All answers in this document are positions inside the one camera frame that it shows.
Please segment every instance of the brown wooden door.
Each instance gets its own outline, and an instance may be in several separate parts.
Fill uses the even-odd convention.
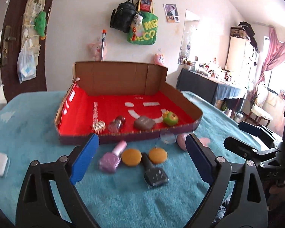
[[[17,75],[17,60],[21,50],[22,17],[25,11],[26,2],[27,0],[10,0],[3,23],[1,54],[6,26],[11,27],[10,36],[16,38],[15,41],[9,41],[8,43],[8,57],[4,66],[2,65],[1,59],[1,78],[2,83],[4,84],[4,95],[8,102],[20,93],[46,91],[46,77],[44,69],[46,39],[40,40],[41,47],[39,52],[36,78],[29,81],[24,81],[20,84]],[[52,0],[46,0],[44,11],[47,15],[49,14],[51,6]]]

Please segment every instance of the wooden chair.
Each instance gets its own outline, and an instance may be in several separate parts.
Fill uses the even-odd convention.
[[[265,87],[265,83],[262,81],[257,88],[257,98],[250,110],[249,115],[246,117],[245,121],[248,119],[251,120],[257,126],[260,124],[261,120],[264,119],[267,122],[266,127],[269,125],[270,121],[272,121],[272,116],[262,109],[266,99],[268,96],[268,89]]]

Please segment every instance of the table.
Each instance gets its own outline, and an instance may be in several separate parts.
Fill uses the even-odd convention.
[[[60,145],[53,119],[65,92],[24,93],[11,100],[0,111],[0,152],[10,158],[6,178],[0,178],[0,208],[15,223],[18,195],[24,175],[31,161],[56,161],[69,155],[74,146]],[[261,149],[251,135],[240,131],[236,122],[197,95],[185,92],[184,96],[203,111],[195,134],[210,139],[209,147],[215,155],[230,162],[245,160],[224,149],[223,141],[234,136],[256,149]],[[128,148],[148,152],[158,140],[128,143]],[[175,143],[163,145],[168,159],[160,164],[169,183],[158,189],[148,189],[143,179],[143,167],[120,165],[115,174],[104,174],[97,162],[114,144],[101,145],[81,182],[78,193],[90,213],[102,228],[112,227],[174,227],[182,228],[198,208],[207,192],[208,184],[201,180],[188,153]],[[55,183],[53,195],[62,218],[70,221],[59,197]],[[230,185],[226,195],[233,186]]]
[[[212,105],[216,105],[217,100],[229,99],[227,107],[234,109],[237,106],[237,110],[242,106],[247,93],[245,88],[186,69],[181,70],[176,88],[179,91],[193,92]],[[242,99],[241,104],[238,104],[238,99]]]

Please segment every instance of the gray soap bar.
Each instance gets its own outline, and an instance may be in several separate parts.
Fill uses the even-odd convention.
[[[151,130],[155,126],[156,122],[154,120],[141,116],[134,122],[134,128],[139,130]]]

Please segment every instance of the pink nail polish bottle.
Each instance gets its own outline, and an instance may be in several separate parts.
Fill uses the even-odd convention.
[[[120,163],[120,154],[124,151],[126,146],[127,143],[122,140],[116,145],[112,152],[105,153],[98,162],[99,169],[105,172],[114,173]]]

